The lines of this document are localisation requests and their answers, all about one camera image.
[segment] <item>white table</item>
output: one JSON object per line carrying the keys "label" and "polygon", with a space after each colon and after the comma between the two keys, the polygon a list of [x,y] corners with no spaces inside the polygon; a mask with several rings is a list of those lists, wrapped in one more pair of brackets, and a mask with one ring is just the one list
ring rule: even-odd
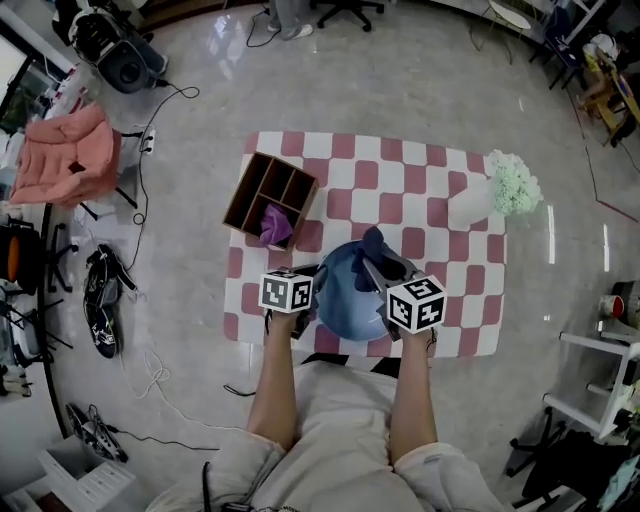
{"label": "white table", "polygon": [[[613,333],[603,332],[601,335],[607,337],[607,335]],[[620,365],[618,366],[618,373],[616,375],[613,389],[611,391],[602,389],[594,384],[589,384],[587,390],[590,392],[607,398],[607,406],[604,414],[601,418],[594,418],[580,409],[563,402],[559,398],[550,394],[545,395],[542,400],[563,412],[567,416],[579,421],[589,429],[598,434],[598,438],[602,439],[608,436],[616,428],[614,420],[618,411],[620,411],[633,394],[633,386],[625,386],[622,381],[624,379],[625,372],[629,361],[640,358],[640,343],[631,343],[629,345],[621,345],[615,342],[594,340],[591,338],[584,338],[582,336],[575,336],[573,334],[560,334],[560,339],[569,343],[575,343],[576,345],[582,345],[583,347],[591,348],[594,350],[600,350],[602,352],[608,352],[610,354],[616,354],[620,356]]]}

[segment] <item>white t-shirt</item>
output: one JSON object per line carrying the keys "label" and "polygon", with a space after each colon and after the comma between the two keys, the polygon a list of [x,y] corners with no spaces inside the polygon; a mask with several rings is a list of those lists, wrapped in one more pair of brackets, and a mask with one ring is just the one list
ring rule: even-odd
{"label": "white t-shirt", "polygon": [[[315,362],[296,368],[300,439],[287,454],[262,437],[228,434],[207,481],[213,510],[224,503],[258,512],[503,512],[477,464],[434,443],[389,463],[396,381]],[[148,512],[202,511],[199,476],[159,496]]]}
{"label": "white t-shirt", "polygon": [[602,53],[609,57],[612,61],[618,58],[618,47],[616,46],[616,40],[608,36],[607,34],[598,34],[594,36],[591,41],[582,47],[584,53],[596,57],[596,48],[600,48]]}

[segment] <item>pink chair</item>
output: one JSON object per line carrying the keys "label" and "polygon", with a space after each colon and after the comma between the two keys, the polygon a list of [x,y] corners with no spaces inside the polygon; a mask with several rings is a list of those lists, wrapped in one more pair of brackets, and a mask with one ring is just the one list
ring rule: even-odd
{"label": "pink chair", "polygon": [[117,186],[118,163],[122,137],[141,136],[142,132],[114,130],[97,103],[68,116],[32,123],[26,128],[9,202],[80,205],[97,220],[83,201],[115,190],[137,208]]}

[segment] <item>tiled floor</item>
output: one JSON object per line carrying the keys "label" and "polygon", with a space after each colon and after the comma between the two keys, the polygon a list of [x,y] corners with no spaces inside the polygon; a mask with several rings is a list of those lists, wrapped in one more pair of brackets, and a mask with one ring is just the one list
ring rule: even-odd
{"label": "tiled floor", "polygon": [[[640,176],[622,148],[601,146],[603,128],[583,119],[592,180],[569,95],[548,90],[553,71],[529,64],[530,49],[513,37],[510,66],[498,42],[489,40],[482,52],[473,48],[463,16],[403,3],[383,16],[372,14],[370,34],[345,15],[311,37],[276,38],[248,49],[251,16],[258,11],[200,16],[156,33],[154,46],[171,58],[168,79],[196,85],[201,94],[165,105],[155,120],[155,152],[144,160],[151,204],[132,272],[140,295],[120,302],[128,379],[136,393],[145,390],[144,351],[153,349],[171,370],[163,392],[185,415],[210,425],[246,421],[251,399],[222,385],[251,390],[260,353],[222,334],[229,232],[221,220],[248,133],[357,133],[483,154],[513,152],[539,177],[546,204],[526,218],[508,219],[507,300],[497,353],[435,360],[433,397],[441,439],[476,460],[501,499],[514,499],[519,489],[502,476],[508,441],[540,412],[542,395],[583,360],[560,345],[558,333],[592,330],[597,298],[615,281],[637,277],[638,224],[596,203],[593,181],[602,201],[640,217]],[[264,17],[254,37],[267,37]],[[146,123],[169,92],[120,96],[104,90],[102,100],[116,127],[127,130]],[[627,147],[640,162],[636,134]],[[131,151],[128,158],[134,158]],[[61,400],[94,403],[106,422],[138,435],[215,446],[224,431],[185,421],[155,388],[136,399],[120,361],[101,358],[92,346],[81,293],[92,251],[89,229],[96,240],[116,246],[125,262],[138,233],[120,198],[96,208],[112,214],[93,222],[78,210],[71,230],[82,248],[67,263],[76,288],[58,310],[58,329],[75,345],[56,353]],[[150,365],[155,369],[153,358]],[[564,387],[577,389],[572,382]],[[120,440],[129,466],[154,493],[197,472],[207,458],[181,447]]]}

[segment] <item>checkered tablecloth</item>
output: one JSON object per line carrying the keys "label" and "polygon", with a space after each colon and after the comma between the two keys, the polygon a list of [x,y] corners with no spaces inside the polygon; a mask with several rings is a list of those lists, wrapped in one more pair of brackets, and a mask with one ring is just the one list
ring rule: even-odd
{"label": "checkered tablecloth", "polygon": [[[395,139],[304,132],[252,134],[241,173],[255,151],[277,156],[317,177],[320,188],[292,252],[265,249],[232,230],[224,331],[227,338],[262,344],[260,274],[280,266],[319,263],[339,245],[377,225],[387,244],[449,296],[435,357],[496,351],[504,297],[504,218],[491,215],[469,232],[448,227],[447,200],[487,178],[488,160],[456,149]],[[355,343],[333,335],[317,319],[296,342],[309,352],[400,356],[389,337]]]}

